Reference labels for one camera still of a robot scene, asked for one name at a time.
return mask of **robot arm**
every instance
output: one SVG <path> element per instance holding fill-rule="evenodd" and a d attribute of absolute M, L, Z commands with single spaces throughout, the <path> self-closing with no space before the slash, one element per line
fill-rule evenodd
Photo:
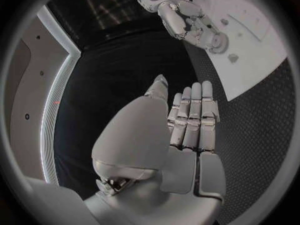
<path fill-rule="evenodd" d="M 151 13 L 158 13 L 168 33 L 214 54 L 224 53 L 229 44 L 201 7 L 189 0 L 138 0 Z"/>

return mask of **robotic hand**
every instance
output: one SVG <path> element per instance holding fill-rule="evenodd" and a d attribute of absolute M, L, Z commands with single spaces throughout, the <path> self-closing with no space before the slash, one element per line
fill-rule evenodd
<path fill-rule="evenodd" d="M 169 34 L 214 54 L 224 53 L 229 45 L 200 6 L 189 0 L 138 0 L 151 13 L 158 12 Z"/>
<path fill-rule="evenodd" d="M 196 82 L 177 93 L 169 115 L 167 99 L 168 82 L 159 75 L 106 126 L 92 150 L 100 191 L 115 195 L 159 175 L 161 192 L 223 201 L 225 175 L 214 153 L 220 118 L 212 84 Z"/>

